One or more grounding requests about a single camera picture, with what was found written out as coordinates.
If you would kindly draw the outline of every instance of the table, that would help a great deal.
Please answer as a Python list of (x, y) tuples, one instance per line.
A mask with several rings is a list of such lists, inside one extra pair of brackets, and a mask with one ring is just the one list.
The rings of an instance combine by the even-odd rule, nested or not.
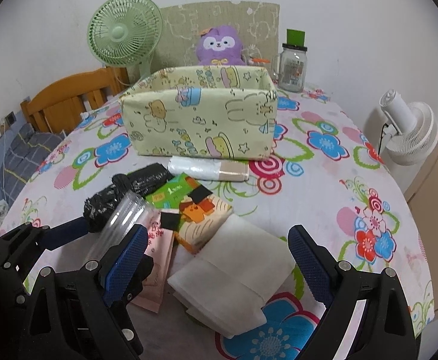
[[(24, 187), (0, 229), (19, 224), (57, 226), (82, 215), (83, 202), (111, 182), (165, 157), (138, 156), (131, 147), (117, 101), (84, 120), (44, 161)], [(319, 88), (279, 91), (274, 153), (249, 163), (244, 183), (204, 182), (234, 212), (284, 238), (302, 224), (317, 244), (357, 269), (390, 266), (404, 288), (417, 334), (434, 317), (431, 276), (415, 222), (403, 195), (372, 145)], [(25, 286), (43, 266), (78, 269), (96, 235), (46, 251)], [(175, 247), (169, 275), (193, 257)], [(264, 307), (268, 323), (232, 339), (198, 324), (166, 286), (159, 314), (128, 306), (145, 352), (142, 359), (294, 359), (324, 312), (296, 267)], [(336, 358), (343, 359), (359, 325), (356, 308)]]

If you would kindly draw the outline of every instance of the rolled black garbage bag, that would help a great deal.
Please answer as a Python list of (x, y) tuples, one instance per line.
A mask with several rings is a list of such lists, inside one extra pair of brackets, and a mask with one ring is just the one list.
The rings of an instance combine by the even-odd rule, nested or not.
[(88, 220), (89, 232), (101, 231), (127, 191), (141, 197), (155, 192), (174, 176), (159, 163), (153, 163), (128, 175), (115, 175), (112, 184), (95, 193), (84, 202), (84, 217)]

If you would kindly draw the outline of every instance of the fan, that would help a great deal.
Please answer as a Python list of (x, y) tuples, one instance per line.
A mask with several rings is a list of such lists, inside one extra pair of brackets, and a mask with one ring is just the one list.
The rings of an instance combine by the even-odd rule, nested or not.
[(89, 22), (88, 44), (93, 55), (108, 66), (140, 64), (144, 78), (151, 73), (150, 58), (161, 31), (162, 16), (151, 0), (109, 0)]
[(438, 141), (438, 122), (431, 107), (418, 102), (406, 104), (393, 89), (379, 104), (391, 122), (380, 139), (389, 139), (386, 149), (391, 159), (405, 166), (424, 161)]

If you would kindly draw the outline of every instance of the black jar lid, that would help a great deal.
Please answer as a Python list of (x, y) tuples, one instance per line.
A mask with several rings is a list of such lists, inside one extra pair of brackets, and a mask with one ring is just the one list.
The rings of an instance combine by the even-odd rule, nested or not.
[(304, 46), (296, 46), (294, 44), (287, 44), (287, 43), (283, 43), (282, 47), (285, 49), (292, 49), (292, 50), (300, 50), (300, 51), (307, 51), (307, 47)]

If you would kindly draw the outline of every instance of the black cord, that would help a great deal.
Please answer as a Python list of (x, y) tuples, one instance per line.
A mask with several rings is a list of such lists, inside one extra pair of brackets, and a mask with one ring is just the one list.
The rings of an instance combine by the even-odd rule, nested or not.
[(382, 146), (382, 138), (384, 138), (384, 128), (388, 127), (389, 125), (387, 123), (384, 123), (382, 126), (382, 131), (380, 132), (380, 142), (379, 142), (379, 152), (377, 153), (380, 155), (380, 147)]

